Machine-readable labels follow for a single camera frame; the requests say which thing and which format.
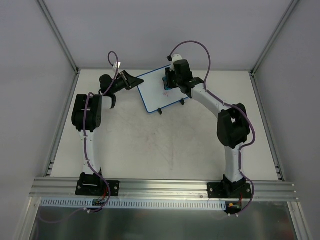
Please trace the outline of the blue whiteboard eraser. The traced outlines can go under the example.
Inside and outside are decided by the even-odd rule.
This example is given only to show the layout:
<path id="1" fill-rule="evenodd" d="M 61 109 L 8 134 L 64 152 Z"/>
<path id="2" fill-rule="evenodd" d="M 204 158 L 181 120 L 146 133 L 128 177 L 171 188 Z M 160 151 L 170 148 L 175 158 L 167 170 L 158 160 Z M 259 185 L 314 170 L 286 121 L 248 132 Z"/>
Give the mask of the blue whiteboard eraser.
<path id="1" fill-rule="evenodd" d="M 163 84 L 164 84 L 164 89 L 165 89 L 166 91 L 171 90 L 171 88 L 170 88 L 169 85 L 168 85 L 167 78 L 166 78 L 166 77 L 163 77 L 163 78 L 162 78 L 162 81 L 163 81 Z"/>

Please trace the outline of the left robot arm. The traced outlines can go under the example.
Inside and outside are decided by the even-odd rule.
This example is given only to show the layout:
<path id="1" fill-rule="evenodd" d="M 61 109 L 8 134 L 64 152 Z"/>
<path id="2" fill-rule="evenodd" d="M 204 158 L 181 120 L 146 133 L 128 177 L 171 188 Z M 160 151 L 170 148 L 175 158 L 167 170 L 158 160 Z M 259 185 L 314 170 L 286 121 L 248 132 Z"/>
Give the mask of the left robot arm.
<path id="1" fill-rule="evenodd" d="M 83 147 L 83 168 L 77 181 L 77 196 L 117 197 L 120 182 L 106 181 L 103 178 L 102 164 L 98 157 L 96 133 L 101 126 L 103 109 L 116 106 L 116 93 L 121 90 L 132 90 L 144 83 L 144 80 L 122 71 L 111 77 L 104 74 L 99 78 L 98 94 L 77 94 L 71 114 L 71 123 L 78 131 Z"/>

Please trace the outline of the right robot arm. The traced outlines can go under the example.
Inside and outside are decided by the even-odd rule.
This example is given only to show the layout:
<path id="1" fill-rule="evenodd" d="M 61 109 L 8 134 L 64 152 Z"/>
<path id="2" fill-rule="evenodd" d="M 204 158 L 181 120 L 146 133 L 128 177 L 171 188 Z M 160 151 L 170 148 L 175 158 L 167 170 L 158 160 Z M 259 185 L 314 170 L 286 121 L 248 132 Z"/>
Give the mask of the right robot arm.
<path id="1" fill-rule="evenodd" d="M 205 90 L 205 82 L 193 76 L 188 61 L 180 55 L 169 56 L 168 60 L 171 64 L 165 69 L 165 89 L 179 88 L 183 94 L 202 104 L 217 118 L 217 137 L 225 150 L 225 172 L 222 181 L 216 186 L 212 183 L 207 185 L 208 197 L 251 198 L 251 186 L 241 174 L 239 164 L 239 149 L 250 134 L 245 106 L 241 103 L 227 106 L 221 99 L 210 94 Z"/>

